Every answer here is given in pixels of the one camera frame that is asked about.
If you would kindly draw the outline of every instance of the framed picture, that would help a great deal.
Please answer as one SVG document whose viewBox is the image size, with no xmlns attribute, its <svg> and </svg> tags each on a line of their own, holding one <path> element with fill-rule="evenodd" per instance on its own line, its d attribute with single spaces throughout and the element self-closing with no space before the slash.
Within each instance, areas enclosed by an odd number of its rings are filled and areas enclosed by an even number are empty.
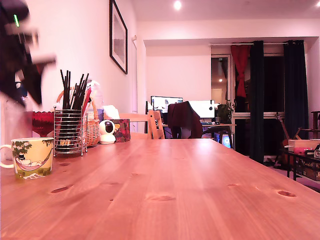
<svg viewBox="0 0 320 240">
<path fill-rule="evenodd" d="M 115 0 L 109 3 L 110 57 L 128 74 L 128 29 Z"/>
</svg>

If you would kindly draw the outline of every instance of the red curtain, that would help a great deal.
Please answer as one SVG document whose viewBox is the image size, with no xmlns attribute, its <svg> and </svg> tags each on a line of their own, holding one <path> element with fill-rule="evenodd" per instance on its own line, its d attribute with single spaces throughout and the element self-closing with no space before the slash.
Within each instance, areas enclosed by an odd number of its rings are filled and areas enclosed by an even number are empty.
<svg viewBox="0 0 320 240">
<path fill-rule="evenodd" d="M 235 63 L 236 70 L 239 75 L 236 78 L 238 81 L 238 89 L 236 91 L 236 95 L 238 97 L 246 97 L 245 91 L 245 70 L 248 64 L 248 55 L 250 53 L 250 45 L 232 45 L 231 46 L 231 54 Z"/>
</svg>

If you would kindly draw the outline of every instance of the dark green curtain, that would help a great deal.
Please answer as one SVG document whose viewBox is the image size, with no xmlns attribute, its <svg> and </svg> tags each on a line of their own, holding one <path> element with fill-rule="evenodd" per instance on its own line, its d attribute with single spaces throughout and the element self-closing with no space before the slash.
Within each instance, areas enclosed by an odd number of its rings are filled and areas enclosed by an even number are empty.
<svg viewBox="0 0 320 240">
<path fill-rule="evenodd" d="M 309 127 L 307 73 L 303 40 L 288 41 L 284 48 L 285 128 L 293 138 L 299 127 Z M 308 139 L 308 133 L 299 136 Z"/>
<path fill-rule="evenodd" d="M 264 162 L 264 42 L 255 41 L 250 50 L 251 103 L 250 103 L 250 158 Z"/>
</svg>

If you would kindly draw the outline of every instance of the wooden chair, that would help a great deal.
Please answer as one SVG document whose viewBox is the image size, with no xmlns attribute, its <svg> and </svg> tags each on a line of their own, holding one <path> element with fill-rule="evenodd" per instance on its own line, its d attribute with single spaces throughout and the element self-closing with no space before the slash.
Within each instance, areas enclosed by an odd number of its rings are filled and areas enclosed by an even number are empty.
<svg viewBox="0 0 320 240">
<path fill-rule="evenodd" d="M 149 110 L 149 126 L 151 127 L 153 139 L 164 139 L 165 132 L 162 126 L 161 114 L 160 111 Z"/>
<path fill-rule="evenodd" d="M 149 115 L 147 114 L 120 113 L 119 117 L 120 119 L 129 119 L 130 122 L 135 122 L 135 123 L 149 122 Z M 130 132 L 130 135 L 132 139 L 152 139 L 152 132 L 150 127 L 147 133 Z"/>
</svg>

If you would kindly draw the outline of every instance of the white security camera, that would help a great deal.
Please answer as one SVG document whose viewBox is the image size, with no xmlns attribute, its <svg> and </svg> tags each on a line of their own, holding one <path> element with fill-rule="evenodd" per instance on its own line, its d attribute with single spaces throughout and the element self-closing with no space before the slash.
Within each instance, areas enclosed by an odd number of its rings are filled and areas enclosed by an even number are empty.
<svg viewBox="0 0 320 240">
<path fill-rule="evenodd" d="M 99 124 L 100 128 L 100 144 L 113 144 L 116 141 L 114 132 L 116 130 L 115 124 L 110 120 L 104 120 Z"/>
</svg>

